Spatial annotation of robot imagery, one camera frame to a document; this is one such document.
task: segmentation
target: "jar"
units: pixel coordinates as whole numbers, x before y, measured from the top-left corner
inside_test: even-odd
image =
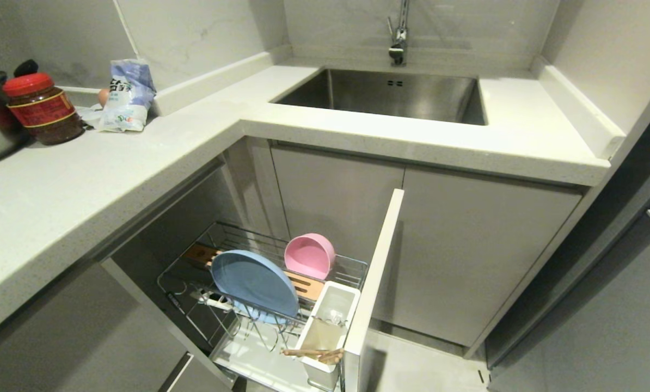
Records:
[[[45,145],[68,142],[83,134],[81,117],[49,75],[14,77],[3,86],[8,108],[29,134]]]

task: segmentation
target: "plastic container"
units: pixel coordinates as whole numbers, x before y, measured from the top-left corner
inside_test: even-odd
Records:
[[[83,124],[66,94],[49,75],[14,77],[3,86],[8,108],[29,134],[45,145],[68,142],[83,134]]]
[[[359,302],[359,290],[335,282],[325,283],[311,317],[305,323],[296,350],[337,350],[345,345],[347,331]],[[332,390],[340,377],[338,365],[301,357],[310,382]]]
[[[284,261],[293,272],[323,280],[335,262],[335,248],[320,234],[303,234],[288,243]]]

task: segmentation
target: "pink bowl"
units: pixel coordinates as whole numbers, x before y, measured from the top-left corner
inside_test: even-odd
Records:
[[[320,234],[303,234],[286,245],[284,261],[289,270],[322,280],[335,262],[335,248]]]

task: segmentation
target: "egg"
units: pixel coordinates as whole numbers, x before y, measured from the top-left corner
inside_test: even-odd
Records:
[[[100,102],[101,105],[105,106],[108,97],[109,89],[102,89],[100,92],[98,92],[98,102]]]

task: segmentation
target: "jar label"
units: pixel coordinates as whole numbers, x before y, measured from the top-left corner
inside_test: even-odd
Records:
[[[63,91],[39,102],[8,105],[8,108],[24,127],[46,126],[66,119],[76,112]]]

